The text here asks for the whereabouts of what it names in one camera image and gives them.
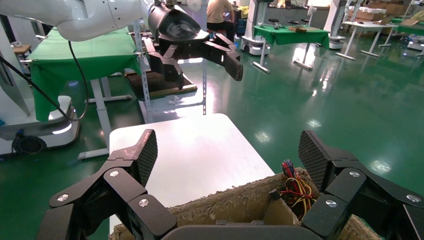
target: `green table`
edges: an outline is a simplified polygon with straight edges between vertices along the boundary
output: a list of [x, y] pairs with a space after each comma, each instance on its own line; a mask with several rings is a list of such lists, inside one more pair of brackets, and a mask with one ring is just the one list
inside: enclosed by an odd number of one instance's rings
[[329, 32], [322, 29], [308, 30], [307, 32], [289, 31], [289, 26], [286, 28], [274, 29], [272, 26], [255, 26], [253, 35], [261, 35], [268, 43], [273, 45], [284, 44], [300, 44], [300, 43], [319, 43], [326, 49], [330, 48]]
[[[134, 54], [137, 48], [127, 29], [87, 41], [72, 42], [72, 48], [87, 81], [122, 72], [125, 68], [141, 73], [137, 55]], [[57, 104], [59, 93], [67, 81], [82, 81], [68, 41], [58, 31], [50, 31], [27, 59], [33, 60], [32, 81]], [[48, 121], [49, 113], [56, 110], [55, 107], [37, 90], [34, 91], [34, 102], [36, 119]]]
[[[384, 44], [379, 45], [380, 47], [390, 47], [391, 44], [389, 44], [390, 37], [392, 36], [393, 30], [400, 32], [400, 33], [406, 33], [406, 34], [414, 34], [419, 36], [424, 36], [424, 22], [419, 22], [417, 24], [414, 24], [412, 26], [408, 25], [401, 25], [402, 18], [393, 18], [391, 20], [392, 23], [395, 23], [397, 27], [394, 27], [391, 29], [390, 33], [388, 34], [388, 37]], [[417, 55], [417, 57], [424, 56], [424, 50], [420, 54]]]
[[[394, 24], [400, 24], [401, 22], [402, 22], [403, 20], [402, 20], [402, 18], [393, 18], [392, 20], [391, 20], [391, 22], [392, 23], [394, 23]], [[417, 24], [419, 24], [419, 25], [424, 25], [424, 21], [420, 21], [419, 23], [417, 23]]]
[[326, 49], [330, 48], [330, 39], [329, 39], [329, 33], [327, 31], [324, 31], [322, 29], [317, 28], [311, 28], [306, 25], [302, 25], [302, 27], [308, 29], [307, 32], [294, 32], [289, 30], [289, 26], [285, 26], [284, 28], [280, 27], [278, 30], [274, 29], [273, 26], [254, 26], [254, 32], [253, 35], [261, 35], [265, 38], [266, 41], [263, 42], [263, 50], [262, 55], [260, 56], [260, 63], [253, 62], [255, 66], [260, 68], [261, 70], [265, 71], [266, 73], [269, 73], [270, 70], [265, 68], [264, 65], [264, 57], [265, 57], [265, 47], [266, 42], [273, 45], [276, 43], [277, 45], [284, 45], [284, 44], [300, 44], [300, 43], [307, 43], [306, 45], [306, 51], [305, 56], [303, 59], [303, 62], [300, 62], [298, 60], [294, 61], [295, 63], [299, 64], [300, 66], [312, 70], [312, 67], [305, 64], [306, 56], [308, 54], [309, 46], [311, 43], [319, 43], [322, 46], [324, 46]]

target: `green floor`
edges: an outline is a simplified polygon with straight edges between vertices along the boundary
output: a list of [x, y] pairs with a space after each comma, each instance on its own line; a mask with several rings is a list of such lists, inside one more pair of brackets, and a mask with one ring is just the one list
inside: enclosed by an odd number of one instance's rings
[[[306, 61], [313, 62], [312, 72], [293, 64], [294, 55], [303, 58], [306, 44], [274, 46], [265, 60], [270, 74], [250, 65], [259, 58], [244, 54], [242, 82], [208, 63], [207, 112], [228, 115], [276, 173], [287, 158], [301, 165], [299, 136], [312, 129], [326, 144], [353, 152], [376, 174], [424, 195], [418, 177], [424, 167], [422, 60], [416, 62], [418, 52], [405, 50], [398, 40], [381, 58], [367, 59], [359, 50], [368, 50], [371, 43], [371, 38], [355, 39], [349, 54], [356, 61], [330, 50], [311, 51]], [[198, 69], [183, 66], [196, 83], [202, 76]], [[78, 114], [83, 109], [82, 87], [69, 86], [63, 92], [72, 97]], [[111, 80], [110, 87], [112, 95], [132, 94], [121, 77]], [[142, 124], [136, 100], [106, 106], [112, 129]], [[73, 145], [1, 159], [0, 239], [33, 239], [50, 197], [96, 172], [106, 159], [80, 162], [78, 154], [103, 147], [96, 106], [91, 105]], [[91, 239], [107, 239], [108, 230], [105, 221]]]

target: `yellow wire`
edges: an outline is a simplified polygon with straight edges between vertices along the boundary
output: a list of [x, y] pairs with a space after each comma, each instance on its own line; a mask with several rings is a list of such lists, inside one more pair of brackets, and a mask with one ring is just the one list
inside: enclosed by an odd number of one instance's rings
[[[298, 180], [298, 179], [296, 179], [294, 177], [287, 178], [287, 180], [285, 181], [285, 189], [286, 189], [286, 191], [289, 190], [288, 187], [287, 187], [288, 181], [295, 181], [296, 182], [297, 186], [299, 187], [300, 194], [302, 194], [302, 195], [308, 195], [309, 197], [312, 196], [312, 188], [308, 184], [306, 184], [303, 179], [299, 179]], [[299, 199], [291, 206], [293, 208], [299, 202], [303, 202], [303, 207], [304, 207], [303, 208], [303, 211], [304, 211], [304, 214], [301, 215], [301, 216], [299, 216], [299, 219], [301, 219], [303, 216], [305, 216], [306, 213], [307, 213], [307, 210], [311, 208], [311, 206], [312, 206], [311, 205], [311, 199], [314, 202], [317, 201], [317, 200], [315, 200], [313, 198], [305, 198], [304, 196], [300, 196]]]

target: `white robotic arm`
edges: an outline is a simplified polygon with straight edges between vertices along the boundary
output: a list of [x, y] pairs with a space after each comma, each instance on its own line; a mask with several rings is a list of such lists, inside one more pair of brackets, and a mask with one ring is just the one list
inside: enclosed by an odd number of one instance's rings
[[356, 18], [357, 14], [358, 14], [359, 8], [361, 7], [361, 3], [364, 0], [347, 0], [346, 6], [344, 7], [344, 17], [343, 17], [342, 23], [344, 23], [344, 22], [346, 22], [348, 20], [349, 6], [351, 5], [352, 2], [356, 2], [356, 1], [357, 1], [357, 3], [355, 4], [355, 8], [353, 9], [352, 17], [350, 17], [350, 20], [351, 21], [355, 21], [355, 18]]
[[154, 0], [0, 0], [0, 14], [56, 26], [67, 40], [80, 42], [147, 19]]

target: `metal screw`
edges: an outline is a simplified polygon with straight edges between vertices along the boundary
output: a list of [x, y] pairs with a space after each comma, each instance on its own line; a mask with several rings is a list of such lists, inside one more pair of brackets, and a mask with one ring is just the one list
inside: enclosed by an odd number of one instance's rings
[[357, 177], [360, 176], [360, 174], [357, 173], [356, 171], [351, 171], [351, 172], [349, 172], [349, 174], [352, 175], [352, 176], [354, 176], [355, 178], [357, 178]]
[[116, 175], [118, 175], [119, 174], [119, 172], [118, 171], [113, 171], [113, 172], [111, 172], [109, 175], [111, 176], [111, 177], [115, 177]]
[[147, 206], [147, 204], [149, 204], [149, 200], [147, 200], [147, 199], [141, 199], [141, 200], [138, 202], [138, 205], [139, 205], [140, 207], [142, 207], [142, 208], [144, 208], [145, 206]]
[[330, 208], [335, 208], [337, 207], [337, 203], [333, 200], [327, 200], [325, 201], [325, 203], [330, 207]]
[[414, 195], [412, 195], [412, 194], [408, 194], [408, 195], [406, 196], [406, 198], [407, 198], [407, 199], [409, 199], [409, 200], [411, 200], [411, 201], [412, 201], [412, 202], [414, 202], [414, 203], [421, 202], [421, 199], [419, 199], [417, 196], [414, 196]]
[[63, 201], [65, 201], [68, 197], [69, 197], [69, 195], [68, 195], [68, 194], [62, 194], [62, 195], [60, 195], [60, 196], [57, 198], [57, 200], [58, 200], [59, 202], [63, 202]]

